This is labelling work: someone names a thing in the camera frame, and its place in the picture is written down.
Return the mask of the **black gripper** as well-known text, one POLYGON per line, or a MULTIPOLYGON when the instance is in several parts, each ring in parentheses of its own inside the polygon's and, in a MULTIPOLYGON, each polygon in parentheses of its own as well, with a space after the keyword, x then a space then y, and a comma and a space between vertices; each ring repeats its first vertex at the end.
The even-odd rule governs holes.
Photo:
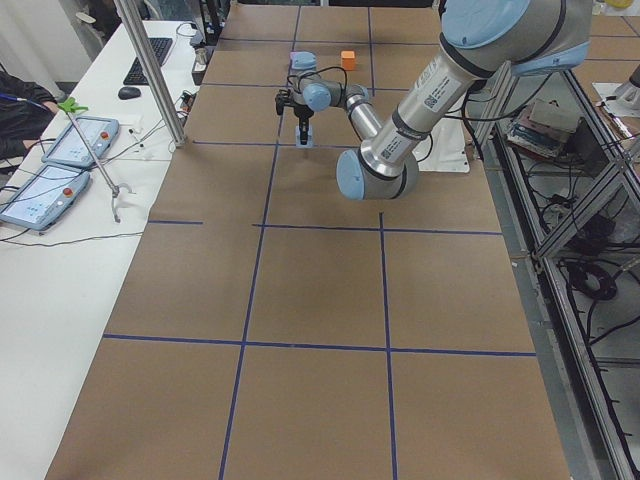
POLYGON ((307 105, 296 104, 294 107, 294 115, 299 119, 296 126, 296 140, 308 140, 309 138, 309 119, 314 116, 314 111, 307 105))

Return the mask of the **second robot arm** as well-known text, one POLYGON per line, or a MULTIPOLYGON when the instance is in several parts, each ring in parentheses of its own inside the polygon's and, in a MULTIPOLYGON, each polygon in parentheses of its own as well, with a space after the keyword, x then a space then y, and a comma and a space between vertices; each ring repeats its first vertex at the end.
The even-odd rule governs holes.
POLYGON ((639 110, 640 106, 640 66, 637 66, 628 79, 614 90, 615 101, 630 110, 639 110))

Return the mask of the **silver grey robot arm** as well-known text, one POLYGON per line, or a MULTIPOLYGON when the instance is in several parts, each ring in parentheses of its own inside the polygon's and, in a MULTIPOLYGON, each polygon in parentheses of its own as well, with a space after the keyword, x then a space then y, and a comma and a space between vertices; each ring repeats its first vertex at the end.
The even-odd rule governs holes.
POLYGON ((315 113, 343 109, 361 144, 338 159, 341 193, 351 200, 400 198, 417 181, 414 149, 475 82, 490 78, 504 63, 515 76, 582 63, 591 8, 589 1, 447 1, 438 54, 388 120, 378 118, 364 87, 325 80, 313 70, 294 73, 290 88, 276 95, 276 112, 291 108, 299 139, 307 143, 315 113))

